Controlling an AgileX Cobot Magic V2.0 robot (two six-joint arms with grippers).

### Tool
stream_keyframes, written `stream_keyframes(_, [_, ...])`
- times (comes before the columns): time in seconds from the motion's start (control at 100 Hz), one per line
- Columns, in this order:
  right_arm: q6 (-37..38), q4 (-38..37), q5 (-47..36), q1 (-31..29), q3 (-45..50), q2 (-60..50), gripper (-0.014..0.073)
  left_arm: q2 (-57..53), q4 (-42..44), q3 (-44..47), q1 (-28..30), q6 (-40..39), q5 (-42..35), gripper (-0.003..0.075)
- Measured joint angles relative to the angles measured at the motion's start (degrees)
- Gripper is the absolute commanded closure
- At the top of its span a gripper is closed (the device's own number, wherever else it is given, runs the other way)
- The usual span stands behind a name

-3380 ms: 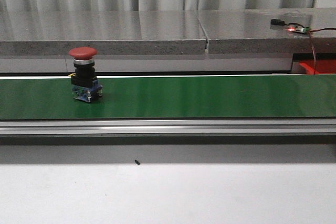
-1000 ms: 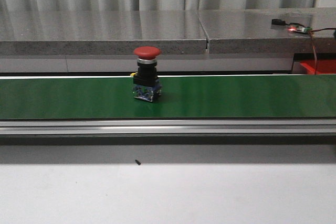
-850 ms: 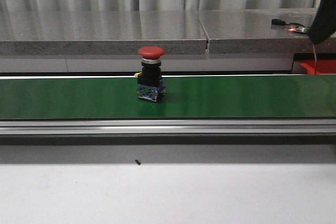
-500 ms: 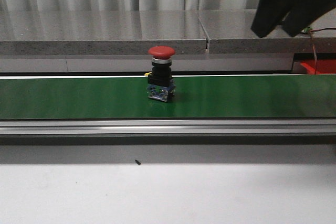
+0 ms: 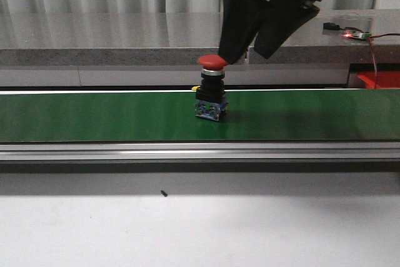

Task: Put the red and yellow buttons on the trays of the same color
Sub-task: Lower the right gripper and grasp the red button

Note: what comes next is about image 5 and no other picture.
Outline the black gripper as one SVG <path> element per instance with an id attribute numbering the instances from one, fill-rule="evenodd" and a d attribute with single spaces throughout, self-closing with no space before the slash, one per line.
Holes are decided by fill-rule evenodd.
<path id="1" fill-rule="evenodd" d="M 234 64 L 258 32 L 254 50 L 270 58 L 294 32 L 318 15 L 319 8 L 312 4 L 315 1 L 322 0 L 269 0 L 272 13 L 265 20 L 266 0 L 223 0 L 218 55 Z"/>

